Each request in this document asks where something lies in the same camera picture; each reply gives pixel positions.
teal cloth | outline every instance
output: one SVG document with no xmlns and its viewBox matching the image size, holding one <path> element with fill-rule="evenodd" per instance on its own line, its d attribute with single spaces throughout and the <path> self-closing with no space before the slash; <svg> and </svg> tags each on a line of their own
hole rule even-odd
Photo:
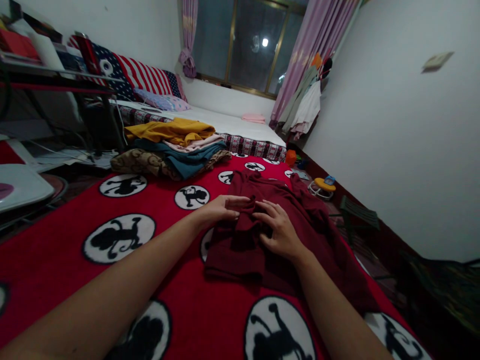
<svg viewBox="0 0 480 360">
<path fill-rule="evenodd" d="M 220 141 L 210 146 L 192 152 L 178 152 L 162 142 L 153 142 L 147 139 L 136 139 L 135 148 L 161 153 L 166 164 L 180 175 L 182 180 L 195 176 L 210 161 L 213 155 L 220 150 L 226 150 L 225 142 Z"/>
</svg>

purple curtain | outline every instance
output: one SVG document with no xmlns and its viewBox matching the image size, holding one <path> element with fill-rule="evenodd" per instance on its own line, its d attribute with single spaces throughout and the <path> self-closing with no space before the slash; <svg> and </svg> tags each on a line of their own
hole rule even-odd
<svg viewBox="0 0 480 360">
<path fill-rule="evenodd" d="M 183 45 L 178 61 L 183 65 L 183 73 L 187 78 L 197 76 L 192 49 L 194 48 L 195 30 L 197 29 L 198 0 L 183 0 Z"/>
<path fill-rule="evenodd" d="M 285 80 L 278 92 L 269 126 L 275 129 L 285 106 L 310 67 L 316 53 L 322 58 L 335 51 L 359 0 L 310 0 L 290 57 Z"/>
</svg>

brown patterned cloth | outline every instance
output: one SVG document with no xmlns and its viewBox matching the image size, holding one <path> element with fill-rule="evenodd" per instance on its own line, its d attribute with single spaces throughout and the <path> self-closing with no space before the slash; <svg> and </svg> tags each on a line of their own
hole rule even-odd
<svg viewBox="0 0 480 360">
<path fill-rule="evenodd" d="M 232 159 L 232 154 L 227 150 L 216 152 L 206 165 L 196 174 L 213 170 L 215 163 L 226 162 Z M 111 169 L 125 174 L 153 174 L 166 175 L 174 181 L 181 181 L 180 175 L 170 168 L 164 161 L 162 154 L 143 149 L 131 149 L 110 160 Z"/>
</svg>

orange toy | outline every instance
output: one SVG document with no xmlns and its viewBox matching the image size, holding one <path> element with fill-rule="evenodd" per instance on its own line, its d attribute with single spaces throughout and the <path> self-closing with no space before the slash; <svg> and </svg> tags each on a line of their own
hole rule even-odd
<svg viewBox="0 0 480 360">
<path fill-rule="evenodd" d="M 297 161 L 297 153 L 295 150 L 288 150 L 285 157 L 286 164 L 292 168 L 295 165 L 295 161 Z"/>
</svg>

pink towel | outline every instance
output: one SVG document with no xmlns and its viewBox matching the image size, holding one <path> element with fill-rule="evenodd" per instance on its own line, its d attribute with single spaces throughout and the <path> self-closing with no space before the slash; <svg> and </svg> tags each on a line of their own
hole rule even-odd
<svg viewBox="0 0 480 360">
<path fill-rule="evenodd" d="M 246 113 L 241 117 L 243 121 L 248 121 L 249 123 L 256 124 L 265 124 L 265 117 L 260 114 Z"/>
<path fill-rule="evenodd" d="M 168 142 L 168 141 L 165 141 L 165 140 L 163 140 L 162 142 L 164 144 L 168 145 L 173 150 L 178 151 L 179 153 L 191 153 L 192 151 L 206 148 L 207 146 L 210 146 L 210 145 L 215 144 L 215 143 L 219 143 L 223 140 L 224 140 L 223 136 L 213 134 L 212 136 L 209 136 L 206 139 L 192 141 L 186 147 L 185 146 L 180 146 L 180 145 L 177 145 L 177 144 L 172 144 L 171 142 Z"/>
</svg>

